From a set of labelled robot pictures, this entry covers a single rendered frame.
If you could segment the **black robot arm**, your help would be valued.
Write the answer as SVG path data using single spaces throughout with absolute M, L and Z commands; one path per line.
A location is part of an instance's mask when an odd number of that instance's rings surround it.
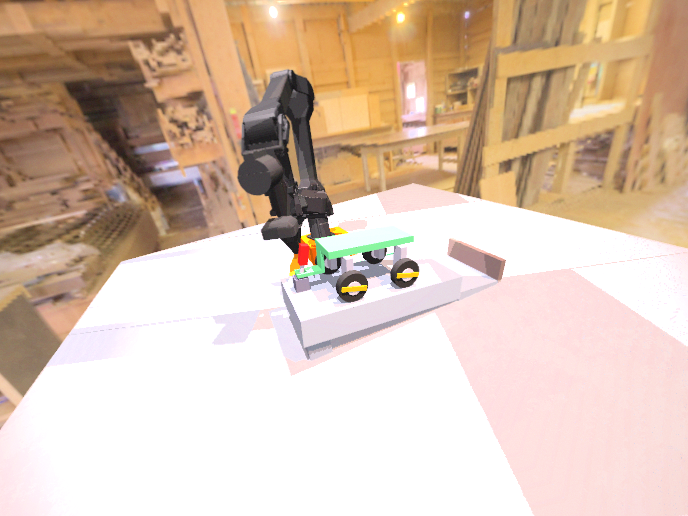
M 307 214 L 307 238 L 315 241 L 335 233 L 330 232 L 328 222 L 328 217 L 334 215 L 333 207 L 317 178 L 309 124 L 313 101 L 313 87 L 306 77 L 289 69 L 270 75 L 261 103 L 250 108 L 243 118 L 243 162 L 238 167 L 237 180 L 244 191 L 258 196 L 294 178 L 287 148 L 288 118 L 300 175 L 300 184 L 296 184 L 293 194 L 295 211 L 297 216 Z

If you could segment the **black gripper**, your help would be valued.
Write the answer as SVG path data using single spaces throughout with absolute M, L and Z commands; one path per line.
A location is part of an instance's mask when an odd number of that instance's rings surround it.
M 278 183 L 264 193 L 269 197 L 271 204 L 270 218 L 263 225 L 261 231 L 263 240 L 281 239 L 294 253 L 299 252 L 301 243 L 301 227 L 307 214 L 296 215 L 294 196 L 297 181 L 292 180 Z

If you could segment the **light grey ramp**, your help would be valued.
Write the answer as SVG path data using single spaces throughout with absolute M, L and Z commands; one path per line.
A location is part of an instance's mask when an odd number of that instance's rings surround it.
M 407 251 L 420 273 L 414 284 L 392 282 L 393 254 L 377 264 L 353 263 L 368 280 L 365 295 L 344 301 L 336 291 L 341 267 L 333 274 L 282 278 L 283 301 L 303 347 L 314 361 L 333 352 L 331 339 L 411 315 L 455 300 L 461 301 L 502 280 L 506 260 L 456 238 L 447 255 L 429 258 Z

